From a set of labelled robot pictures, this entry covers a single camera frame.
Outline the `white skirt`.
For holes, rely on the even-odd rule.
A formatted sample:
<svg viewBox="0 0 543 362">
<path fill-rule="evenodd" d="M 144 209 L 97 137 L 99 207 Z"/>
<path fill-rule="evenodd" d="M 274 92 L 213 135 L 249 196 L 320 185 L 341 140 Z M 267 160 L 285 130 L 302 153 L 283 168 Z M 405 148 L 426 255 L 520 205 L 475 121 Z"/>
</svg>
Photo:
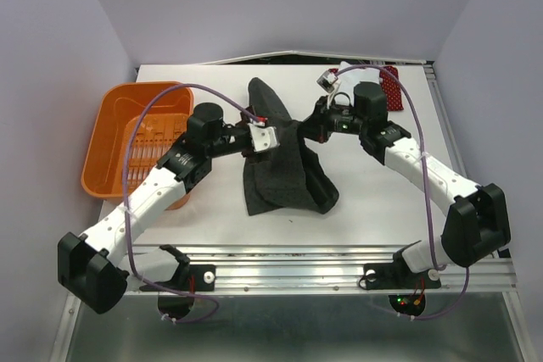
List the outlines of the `white skirt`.
<svg viewBox="0 0 543 362">
<path fill-rule="evenodd" d="M 360 82 L 371 82 L 380 84 L 380 72 L 376 69 L 353 69 L 340 74 L 342 70 L 346 70 L 351 66 L 347 62 L 341 62 L 338 67 L 336 76 L 339 78 L 339 84 L 336 86 L 337 92 L 343 92 L 350 97 L 354 95 L 354 88 Z"/>
</svg>

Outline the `red polka dot skirt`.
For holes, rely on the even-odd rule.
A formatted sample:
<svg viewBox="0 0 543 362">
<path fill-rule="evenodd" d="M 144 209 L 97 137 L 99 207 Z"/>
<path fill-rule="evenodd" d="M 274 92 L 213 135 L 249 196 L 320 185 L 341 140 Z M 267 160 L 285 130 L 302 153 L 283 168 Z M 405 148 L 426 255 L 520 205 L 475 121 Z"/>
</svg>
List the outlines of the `red polka dot skirt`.
<svg viewBox="0 0 543 362">
<path fill-rule="evenodd" d="M 383 69 L 389 72 L 389 75 L 383 71 L 379 73 L 380 85 L 387 97 L 387 110 L 389 112 L 403 111 L 402 92 L 400 86 L 393 80 L 393 78 L 399 79 L 398 70 L 391 65 L 385 65 Z"/>
</svg>

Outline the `dark grey dotted skirt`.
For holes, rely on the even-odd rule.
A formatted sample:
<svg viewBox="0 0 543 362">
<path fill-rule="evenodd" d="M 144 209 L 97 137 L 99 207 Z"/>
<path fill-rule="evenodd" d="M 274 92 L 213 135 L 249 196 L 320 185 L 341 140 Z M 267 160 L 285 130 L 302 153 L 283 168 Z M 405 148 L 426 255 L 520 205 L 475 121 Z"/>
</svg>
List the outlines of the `dark grey dotted skirt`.
<svg viewBox="0 0 543 362">
<path fill-rule="evenodd" d="M 262 79 L 248 85 L 249 106 L 277 128 L 279 146 L 261 161 L 246 159 L 244 200 L 250 216 L 275 209 L 303 209 L 326 214 L 339 200 L 339 191 L 326 176 L 318 155 L 299 137 L 294 120 L 280 97 Z"/>
</svg>

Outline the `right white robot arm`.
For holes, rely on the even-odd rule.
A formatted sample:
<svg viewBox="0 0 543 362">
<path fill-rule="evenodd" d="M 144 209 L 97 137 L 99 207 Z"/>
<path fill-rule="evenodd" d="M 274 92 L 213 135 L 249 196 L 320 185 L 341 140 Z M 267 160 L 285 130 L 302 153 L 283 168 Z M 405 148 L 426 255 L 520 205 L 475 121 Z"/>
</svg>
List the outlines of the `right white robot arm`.
<svg viewBox="0 0 543 362">
<path fill-rule="evenodd" d="M 437 266 L 468 268 L 511 241 L 505 193 L 495 184 L 482 186 L 458 175 L 423 151 L 420 139 L 389 120 L 379 85 L 359 83 L 349 105 L 335 103 L 332 96 L 319 98 L 299 132 L 319 143 L 333 133 L 358 136 L 367 154 L 405 177 L 424 193 L 428 206 L 437 205 L 445 215 L 439 237 L 431 231 L 400 251 L 390 266 L 395 283 L 409 286 Z"/>
</svg>

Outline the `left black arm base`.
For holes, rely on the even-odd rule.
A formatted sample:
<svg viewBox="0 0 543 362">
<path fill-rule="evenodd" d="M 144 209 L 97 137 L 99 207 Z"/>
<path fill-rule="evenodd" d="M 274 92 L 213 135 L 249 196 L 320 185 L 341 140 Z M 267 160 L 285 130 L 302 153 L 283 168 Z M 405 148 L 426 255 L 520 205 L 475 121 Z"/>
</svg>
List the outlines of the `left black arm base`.
<svg viewBox="0 0 543 362">
<path fill-rule="evenodd" d="M 155 285 L 184 292 L 213 292 L 216 266 L 194 263 L 179 249 L 167 244 L 138 255 L 136 266 L 141 275 Z"/>
</svg>

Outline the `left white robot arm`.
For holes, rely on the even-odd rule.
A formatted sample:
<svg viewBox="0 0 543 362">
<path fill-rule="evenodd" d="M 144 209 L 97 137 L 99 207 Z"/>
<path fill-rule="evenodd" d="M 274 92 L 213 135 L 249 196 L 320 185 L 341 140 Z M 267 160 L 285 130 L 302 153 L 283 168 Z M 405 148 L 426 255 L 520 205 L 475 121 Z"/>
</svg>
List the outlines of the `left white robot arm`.
<svg viewBox="0 0 543 362">
<path fill-rule="evenodd" d="M 58 280 L 101 315 L 124 294 L 140 288 L 179 293 L 190 286 L 190 259 L 171 245 L 135 256 L 134 241 L 172 204 L 185 198 L 210 172 L 215 158 L 255 155 L 277 145 L 264 120 L 243 116 L 236 125 L 223 120 L 216 103 L 201 103 L 187 128 L 143 182 L 125 192 L 121 204 L 82 234 L 58 243 Z"/>
</svg>

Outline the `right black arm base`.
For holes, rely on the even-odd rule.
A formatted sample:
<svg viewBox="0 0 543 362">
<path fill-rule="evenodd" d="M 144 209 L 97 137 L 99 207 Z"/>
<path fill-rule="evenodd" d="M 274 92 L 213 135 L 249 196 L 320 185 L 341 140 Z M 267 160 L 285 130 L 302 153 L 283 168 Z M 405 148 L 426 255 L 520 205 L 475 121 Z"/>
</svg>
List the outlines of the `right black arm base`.
<svg viewBox="0 0 543 362">
<path fill-rule="evenodd" d="M 394 253 L 391 262 L 364 264 L 358 287 L 366 291 L 408 290 L 421 288 L 422 284 L 426 289 L 441 288 L 441 280 L 438 277 L 432 279 L 428 270 L 415 273 L 409 269 L 403 254 L 411 246 L 414 243 Z"/>
</svg>

